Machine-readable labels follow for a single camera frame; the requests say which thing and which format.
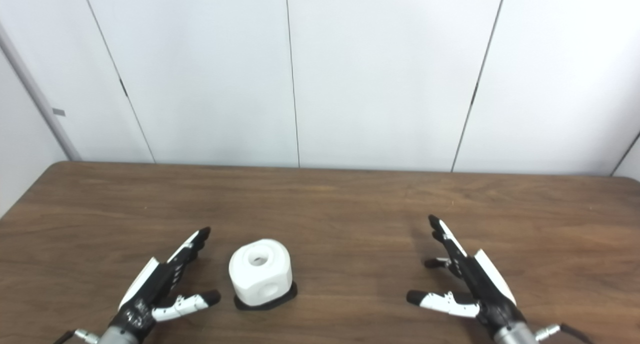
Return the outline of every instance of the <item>black cable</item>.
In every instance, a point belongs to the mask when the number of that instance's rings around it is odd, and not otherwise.
[[[566,325],[565,323],[560,324],[560,331],[565,332],[566,334],[572,335],[573,337],[576,337],[576,339],[580,340],[583,343],[594,344],[592,340],[589,339],[589,337],[587,337],[586,334],[577,330],[576,328],[572,328]]]
[[[62,335],[62,337],[58,338],[57,341],[53,342],[53,344],[62,344],[66,342],[67,340],[71,339],[71,337],[73,337],[74,332],[75,331],[67,331]]]

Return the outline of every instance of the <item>silver cylinder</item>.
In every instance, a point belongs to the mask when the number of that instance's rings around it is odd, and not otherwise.
[[[515,322],[503,327],[493,336],[497,344],[538,344],[529,327],[523,322]]]
[[[98,344],[138,344],[138,340],[122,328],[109,327],[100,338]]]

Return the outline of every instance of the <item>black fingertip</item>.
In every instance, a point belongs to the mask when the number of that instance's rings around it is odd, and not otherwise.
[[[220,292],[218,292],[217,290],[210,290],[208,292],[204,292],[202,294],[200,294],[199,296],[202,297],[202,299],[204,299],[206,305],[208,306],[214,306],[217,305],[217,303],[220,302],[220,299],[222,298],[222,296],[220,296]]]
[[[427,292],[422,292],[420,290],[410,290],[406,293],[406,301],[411,303],[412,305],[419,306],[426,296]]]
[[[442,226],[440,225],[440,219],[433,214],[429,214],[429,223],[431,227],[437,232],[442,232]]]
[[[445,264],[446,264],[445,262],[442,262],[441,260],[438,260],[437,258],[427,259],[427,260],[424,261],[424,267],[428,268],[428,269],[444,268]]]
[[[194,238],[194,242],[204,242],[211,233],[211,227],[205,227],[198,231],[198,235]]]

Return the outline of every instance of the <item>panel seam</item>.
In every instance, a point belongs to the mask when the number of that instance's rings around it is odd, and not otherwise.
[[[291,21],[289,18],[289,0],[286,1],[286,29],[289,34],[288,36],[288,57],[289,62],[291,64],[291,91],[293,94],[293,117],[295,121],[295,149],[297,151],[297,167],[300,168],[300,139],[298,137],[298,108],[296,106],[296,83],[293,74],[293,48],[291,46]]]
[[[469,123],[469,117],[471,116],[471,110],[474,106],[474,101],[476,100],[476,93],[478,93],[478,86],[480,85],[480,79],[482,78],[482,73],[485,70],[485,63],[487,62],[487,55],[489,55],[489,49],[491,48],[491,41],[493,40],[494,32],[496,31],[496,25],[498,24],[498,18],[500,17],[500,11],[503,8],[503,2],[505,0],[500,0],[498,4],[498,10],[496,11],[495,19],[493,21],[493,27],[491,27],[491,34],[489,35],[489,41],[486,44],[486,50],[484,51],[484,57],[482,58],[482,64],[480,65],[480,71],[478,72],[478,78],[475,81],[475,87],[473,88],[473,95],[471,96],[471,102],[469,103],[469,109],[466,112],[466,117],[464,118],[464,125],[462,126],[462,133],[460,134],[460,140],[457,142],[457,148],[455,149],[455,156],[453,157],[453,163],[451,164],[451,173],[453,173],[456,168],[456,162],[458,161],[458,154],[460,154],[460,147],[462,147],[462,140],[465,137],[465,132],[467,130],[467,124]]]
[[[104,33],[103,33],[103,29],[102,27],[100,27],[100,23],[98,23],[98,17],[96,17],[94,12],[94,8],[91,6],[91,2],[89,0],[85,0],[86,4],[89,6],[89,10],[91,11],[91,15],[93,16],[93,21],[95,22],[96,27],[98,27],[98,32],[100,32],[100,37],[102,37],[102,42],[104,43],[104,47],[107,49],[107,53],[109,54],[109,58],[111,60],[111,64],[113,65],[114,70],[116,71],[116,75],[118,76],[118,80],[122,86],[122,88],[124,89],[124,83],[122,81],[122,77],[120,74],[120,71],[118,70],[118,66],[116,65],[116,62],[114,61],[114,56],[112,55],[112,51],[109,49],[109,44],[107,44],[107,40],[105,39]],[[136,113],[136,109],[133,107],[133,103],[131,103],[131,98],[129,97],[129,94],[126,92],[126,89],[124,89],[125,92],[125,97],[126,100],[128,101],[128,105],[131,108],[131,111],[133,112],[133,116],[135,118],[135,122],[137,123],[137,127],[140,129],[140,133],[142,134],[142,138],[144,139],[144,143],[146,144],[146,148],[147,150],[149,150],[149,154],[151,155],[151,160],[153,160],[154,163],[156,162],[156,158],[154,157],[154,153],[153,151],[151,151],[151,146],[149,145],[149,141],[146,139],[147,136],[145,135],[145,131],[142,130],[142,125],[140,124],[140,119],[138,118],[138,114]]]

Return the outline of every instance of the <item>circular hole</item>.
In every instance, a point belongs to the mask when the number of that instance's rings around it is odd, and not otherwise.
[[[251,248],[247,259],[249,264],[260,267],[269,260],[269,251],[263,247]]]

